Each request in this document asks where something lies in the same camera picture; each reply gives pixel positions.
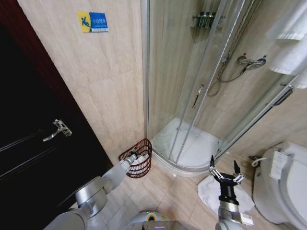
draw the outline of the shower door handle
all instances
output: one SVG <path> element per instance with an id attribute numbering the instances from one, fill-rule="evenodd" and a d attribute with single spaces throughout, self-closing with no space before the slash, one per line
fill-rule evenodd
<path id="1" fill-rule="evenodd" d="M 289 85 L 288 86 L 289 90 L 275 103 L 275 104 L 270 104 L 271 107 L 275 107 L 280 105 L 281 103 L 284 102 L 292 93 L 293 93 L 293 86 Z"/>
<path id="2" fill-rule="evenodd" d="M 195 98 L 195 101 L 194 101 L 194 104 L 193 104 L 192 109 L 195 108 L 196 102 L 197 102 L 197 100 L 198 100 L 198 97 L 199 97 L 199 95 L 200 95 L 201 90 L 203 89 L 203 87 L 204 87 L 204 84 L 200 84 L 200 88 L 198 89 L 198 92 L 197 92 L 197 95 L 196 95 L 196 98 Z"/>

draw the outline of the wire basket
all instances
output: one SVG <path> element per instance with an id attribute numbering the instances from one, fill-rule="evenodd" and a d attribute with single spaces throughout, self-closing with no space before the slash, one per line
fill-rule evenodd
<path id="1" fill-rule="evenodd" d="M 145 138 L 141 140 L 139 143 L 125 151 L 124 153 L 120 154 L 118 157 L 119 161 L 126 159 L 127 157 L 131 156 L 131 151 L 134 151 L 137 156 L 141 155 L 144 156 L 148 154 L 148 158 L 140 164 L 135 164 L 130 166 L 129 172 L 127 172 L 127 176 L 131 178 L 141 178 L 145 176 L 151 167 L 152 163 L 152 151 L 153 147 L 149 139 Z"/>

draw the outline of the blue sign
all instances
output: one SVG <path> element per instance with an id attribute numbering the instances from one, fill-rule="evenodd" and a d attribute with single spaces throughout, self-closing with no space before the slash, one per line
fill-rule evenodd
<path id="1" fill-rule="evenodd" d="M 104 13 L 78 11 L 77 15 L 84 33 L 108 31 Z"/>

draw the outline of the toilet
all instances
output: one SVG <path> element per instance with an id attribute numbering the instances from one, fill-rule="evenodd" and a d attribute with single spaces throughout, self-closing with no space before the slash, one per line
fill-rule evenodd
<path id="1" fill-rule="evenodd" d="M 258 211 L 275 224 L 307 230 L 307 149 L 283 142 L 262 157 L 253 188 Z"/>

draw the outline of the toilet lid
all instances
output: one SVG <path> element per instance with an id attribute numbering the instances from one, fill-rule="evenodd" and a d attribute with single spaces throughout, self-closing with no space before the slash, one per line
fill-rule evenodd
<path id="1" fill-rule="evenodd" d="M 279 186 L 287 206 L 307 226 L 307 164 L 297 158 L 291 158 L 283 169 Z"/>

